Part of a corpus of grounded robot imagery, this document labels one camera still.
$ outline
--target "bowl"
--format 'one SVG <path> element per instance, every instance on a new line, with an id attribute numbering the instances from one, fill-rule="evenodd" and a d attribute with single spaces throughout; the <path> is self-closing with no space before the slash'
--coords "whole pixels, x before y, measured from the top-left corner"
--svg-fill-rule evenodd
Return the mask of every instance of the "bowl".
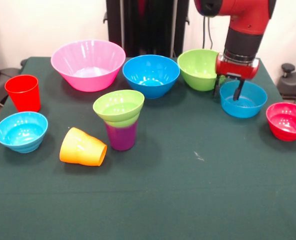
<path id="1" fill-rule="evenodd" d="M 0 122 L 0 143 L 15 152 L 30 153 L 42 143 L 47 128 L 47 118 L 42 114 L 18 112 Z"/>
<path id="2" fill-rule="evenodd" d="M 214 89 L 217 55 L 214 50 L 193 49 L 178 57 L 181 76 L 192 89 L 202 92 Z M 219 81 L 222 83 L 224 80 L 225 76 L 221 76 Z"/>
<path id="3" fill-rule="evenodd" d="M 137 121 L 144 100 L 144 95 L 139 91 L 117 90 L 99 97 L 92 107 L 94 112 L 109 126 L 125 128 Z"/>
<path id="4" fill-rule="evenodd" d="M 75 89 L 97 92 L 109 87 L 126 59 L 119 45 L 105 40 L 80 40 L 60 47 L 52 67 Z"/>
<path id="5" fill-rule="evenodd" d="M 156 99 L 173 87 L 180 69 L 168 57 L 148 54 L 127 61 L 122 72 L 133 90 L 141 92 L 147 99 Z"/>
<path id="6" fill-rule="evenodd" d="M 274 103 L 267 108 L 266 117 L 276 138 L 285 142 L 296 140 L 296 104 Z"/>
<path id="7" fill-rule="evenodd" d="M 220 88 L 220 102 L 222 109 L 229 115 L 247 119 L 257 115 L 267 102 L 267 94 L 263 88 L 255 83 L 245 81 L 239 96 L 234 101 L 235 90 L 239 86 L 238 80 L 228 81 Z"/>

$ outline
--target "red robot arm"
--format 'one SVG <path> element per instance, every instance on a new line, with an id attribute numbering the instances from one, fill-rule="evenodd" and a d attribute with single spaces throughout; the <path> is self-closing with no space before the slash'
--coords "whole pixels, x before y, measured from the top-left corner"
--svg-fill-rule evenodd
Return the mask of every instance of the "red robot arm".
<path id="1" fill-rule="evenodd" d="M 256 54 L 277 0 L 194 0 L 198 12 L 205 17 L 230 16 L 230 24 L 223 53 L 216 61 L 219 75 L 240 80 L 233 97 L 239 98 L 245 80 L 251 80 L 259 68 Z"/>

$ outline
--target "green bowl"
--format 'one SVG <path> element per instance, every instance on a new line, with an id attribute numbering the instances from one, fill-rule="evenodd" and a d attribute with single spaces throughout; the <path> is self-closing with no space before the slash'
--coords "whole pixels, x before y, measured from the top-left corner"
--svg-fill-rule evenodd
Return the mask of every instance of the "green bowl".
<path id="1" fill-rule="evenodd" d="M 214 89 L 216 81 L 216 58 L 218 52 L 208 49 L 193 49 L 182 53 L 177 63 L 185 82 L 197 91 Z"/>
<path id="2" fill-rule="evenodd" d="M 144 100 L 144 95 L 139 91 L 118 90 L 99 97 L 93 103 L 92 108 L 106 124 L 124 128 L 137 121 Z"/>

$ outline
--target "orange cup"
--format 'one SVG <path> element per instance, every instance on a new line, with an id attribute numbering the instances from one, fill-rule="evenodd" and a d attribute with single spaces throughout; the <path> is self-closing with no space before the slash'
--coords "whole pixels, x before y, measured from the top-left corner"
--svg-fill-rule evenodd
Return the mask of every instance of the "orange cup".
<path id="1" fill-rule="evenodd" d="M 107 145 L 102 141 L 72 127 L 62 141 L 59 159 L 64 163 L 99 167 L 106 152 Z"/>

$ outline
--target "cup rim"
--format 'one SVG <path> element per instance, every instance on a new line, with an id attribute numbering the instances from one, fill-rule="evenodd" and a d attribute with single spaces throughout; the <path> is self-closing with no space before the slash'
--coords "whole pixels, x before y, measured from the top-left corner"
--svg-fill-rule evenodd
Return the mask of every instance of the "cup rim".
<path id="1" fill-rule="evenodd" d="M 114 114 L 103 114 L 103 113 L 100 113 L 100 112 L 96 111 L 96 103 L 98 103 L 97 101 L 98 101 L 99 99 L 103 98 L 104 96 L 106 96 L 106 95 L 108 95 L 108 94 L 117 93 L 117 92 L 137 92 L 140 96 L 142 96 L 142 98 L 141 98 L 140 103 L 139 103 L 135 108 L 133 108 L 133 109 L 131 109 L 131 110 L 128 110 L 128 111 L 124 111 L 124 112 L 118 113 L 118 114 L 115 114 L 115 113 L 114 113 Z M 111 91 L 111 92 L 108 92 L 108 93 L 106 93 L 106 94 L 104 94 L 104 95 L 98 97 L 98 98 L 96 99 L 96 101 L 94 101 L 94 103 L 93 103 L 93 105 L 92 105 L 92 109 L 93 109 L 93 111 L 94 111 L 96 114 L 98 114 L 98 115 L 100 115 L 100 116 L 107 116 L 107 117 L 110 117 L 110 116 L 120 116 L 120 115 L 128 114 L 128 113 L 130 113 L 130 112 L 132 112 L 132 111 L 135 111 L 135 110 L 141 108 L 141 107 L 143 106 L 143 104 L 144 104 L 144 101 L 145 101 L 145 96 L 144 96 L 140 91 L 132 90 L 132 89 L 122 89 L 122 90 Z"/>
<path id="2" fill-rule="evenodd" d="M 109 40 L 100 40 L 100 39 L 91 39 L 91 38 L 90 38 L 90 39 L 84 39 L 84 40 L 75 40 L 75 41 L 71 41 L 71 42 L 68 42 L 68 43 L 66 43 L 66 44 L 64 44 L 64 45 L 62 45 L 62 46 L 60 46 L 60 47 L 58 47 L 58 48 L 53 52 L 53 54 L 52 54 L 51 57 L 50 57 L 50 63 L 51 63 L 51 66 L 52 66 L 52 67 L 53 67 L 58 73 L 60 73 L 60 74 L 63 74 L 63 75 L 68 76 L 68 77 L 76 78 L 76 76 L 74 76 L 74 75 L 71 75 L 71 74 L 69 74 L 69 73 L 65 73 L 65 72 L 63 72 L 63 71 L 58 70 L 58 68 L 55 66 L 54 61 L 53 61 L 54 56 L 55 56 L 55 54 L 56 54 L 59 50 L 65 48 L 65 47 L 67 47 L 67 46 L 69 46 L 69 45 L 72 45 L 72 44 L 78 44 L 78 43 L 84 43 L 84 42 L 89 42 L 89 41 L 95 41 L 95 42 L 101 42 L 101 43 L 110 43 L 110 44 L 112 44 L 112 45 L 115 45 L 116 47 L 118 47 L 118 48 L 122 51 L 122 58 L 123 58 L 122 63 L 119 64 L 117 67 L 115 67 L 113 70 L 109 71 L 108 73 L 102 74 L 102 75 L 100 75 L 100 76 L 98 76 L 98 77 L 107 76 L 107 75 L 109 75 L 109 74 L 111 74 L 111 73 L 117 71 L 118 69 L 120 69 L 120 68 L 123 66 L 123 64 L 125 63 L 125 60 L 126 60 L 126 52 L 125 52 L 125 50 L 124 50 L 121 46 L 119 46 L 118 44 L 116 44 L 116 43 L 114 43 L 114 42 L 112 42 L 112 41 L 109 41 Z"/>
<path id="3" fill-rule="evenodd" d="M 36 80 L 36 84 L 31 87 L 30 89 L 26 90 L 26 91 L 10 91 L 8 88 L 7 88 L 7 84 L 10 82 L 10 81 L 13 81 L 14 79 L 16 78 L 20 78 L 20 77 L 32 77 Z M 27 93 L 33 89 L 35 89 L 39 84 L 39 81 L 38 81 L 38 78 L 34 75 L 30 75 L 30 74 L 21 74 L 21 75 L 17 75 L 17 76 L 13 76 L 11 78 L 9 78 L 6 83 L 4 84 L 4 89 L 8 92 L 8 93 L 11 93 L 11 94 L 23 94 L 23 93 Z"/>

